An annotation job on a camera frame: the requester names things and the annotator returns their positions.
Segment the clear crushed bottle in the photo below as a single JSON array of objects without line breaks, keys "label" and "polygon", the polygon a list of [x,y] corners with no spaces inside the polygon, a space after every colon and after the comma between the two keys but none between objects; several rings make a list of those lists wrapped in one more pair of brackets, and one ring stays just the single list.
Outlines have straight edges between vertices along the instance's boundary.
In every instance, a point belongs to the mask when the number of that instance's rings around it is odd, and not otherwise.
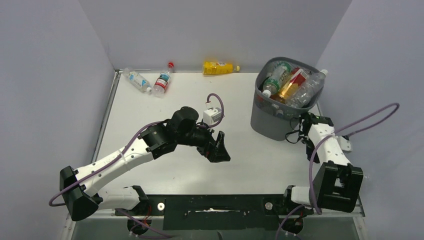
[{"label": "clear crushed bottle", "polygon": [[328,73],[328,70],[322,69],[320,72],[310,75],[301,84],[298,90],[286,100],[285,104],[297,109],[307,105],[310,100],[324,87]]}]

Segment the grey mesh waste bin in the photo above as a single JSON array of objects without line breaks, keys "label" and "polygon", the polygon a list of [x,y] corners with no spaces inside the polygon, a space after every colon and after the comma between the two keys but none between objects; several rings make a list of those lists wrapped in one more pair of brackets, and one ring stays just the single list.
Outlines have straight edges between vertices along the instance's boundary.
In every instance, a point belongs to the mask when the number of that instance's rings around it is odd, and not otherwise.
[{"label": "grey mesh waste bin", "polygon": [[277,102],[262,94],[264,81],[269,78],[278,64],[286,63],[290,67],[298,67],[309,73],[317,73],[318,69],[301,61],[288,57],[274,57],[266,62],[254,82],[254,95],[250,125],[257,133],[276,140],[284,141],[286,134],[293,131],[294,123],[301,114],[309,112],[318,102],[322,90],[303,108],[293,108]]}]

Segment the amber tea bottle red label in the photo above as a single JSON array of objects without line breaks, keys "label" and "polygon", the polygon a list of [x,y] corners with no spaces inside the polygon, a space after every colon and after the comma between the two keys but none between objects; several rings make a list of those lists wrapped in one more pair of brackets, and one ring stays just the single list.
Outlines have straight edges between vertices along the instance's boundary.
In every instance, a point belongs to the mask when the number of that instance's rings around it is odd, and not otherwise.
[{"label": "amber tea bottle red label", "polygon": [[285,101],[298,90],[302,83],[305,82],[305,80],[310,76],[310,73],[310,71],[296,67],[286,77],[283,81],[283,86],[275,95],[272,96],[272,99],[280,103],[285,103]]}]

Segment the green tinted bottle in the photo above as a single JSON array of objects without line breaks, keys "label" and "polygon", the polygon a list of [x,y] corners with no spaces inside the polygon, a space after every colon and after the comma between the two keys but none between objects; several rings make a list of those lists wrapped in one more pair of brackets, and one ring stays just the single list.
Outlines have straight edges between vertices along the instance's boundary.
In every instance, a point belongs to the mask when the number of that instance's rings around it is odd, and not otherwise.
[{"label": "green tinted bottle", "polygon": [[270,77],[268,77],[262,86],[262,94],[271,97],[276,94],[283,85],[284,79],[291,72],[291,66],[287,62],[282,62],[275,67]]}]

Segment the yellow juice bottle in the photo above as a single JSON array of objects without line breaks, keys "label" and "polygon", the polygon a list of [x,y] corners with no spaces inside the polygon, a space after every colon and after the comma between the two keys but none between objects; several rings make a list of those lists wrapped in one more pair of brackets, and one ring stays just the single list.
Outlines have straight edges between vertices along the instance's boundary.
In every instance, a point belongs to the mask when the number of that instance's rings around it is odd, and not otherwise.
[{"label": "yellow juice bottle", "polygon": [[206,76],[225,75],[238,73],[241,70],[239,65],[229,62],[205,61],[203,63],[202,74]]}]

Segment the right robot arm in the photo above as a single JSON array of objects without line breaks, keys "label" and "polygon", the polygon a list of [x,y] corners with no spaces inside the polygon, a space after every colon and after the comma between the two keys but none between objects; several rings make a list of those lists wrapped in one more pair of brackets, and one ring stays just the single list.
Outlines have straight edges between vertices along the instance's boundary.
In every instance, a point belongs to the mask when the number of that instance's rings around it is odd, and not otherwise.
[{"label": "right robot arm", "polygon": [[297,117],[298,140],[306,145],[307,160],[320,165],[311,174],[308,186],[287,187],[281,199],[282,209],[295,213],[301,205],[339,212],[354,211],[364,178],[360,167],[346,157],[352,147],[349,140],[335,134],[332,120],[310,112]]}]

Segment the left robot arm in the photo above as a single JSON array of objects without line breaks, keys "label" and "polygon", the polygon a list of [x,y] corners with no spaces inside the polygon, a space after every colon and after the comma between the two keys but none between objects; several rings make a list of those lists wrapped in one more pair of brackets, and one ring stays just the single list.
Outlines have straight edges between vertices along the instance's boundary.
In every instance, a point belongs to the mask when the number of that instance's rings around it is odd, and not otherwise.
[{"label": "left robot arm", "polygon": [[81,221],[104,209],[137,209],[147,199],[140,186],[119,190],[105,186],[133,168],[173,152],[178,145],[195,147],[211,163],[230,161],[224,132],[219,131],[214,138],[214,130],[198,125],[198,118],[195,109],[183,106],[171,118],[143,127],[127,145],[101,160],[63,168],[59,172],[59,195],[71,219]]}]

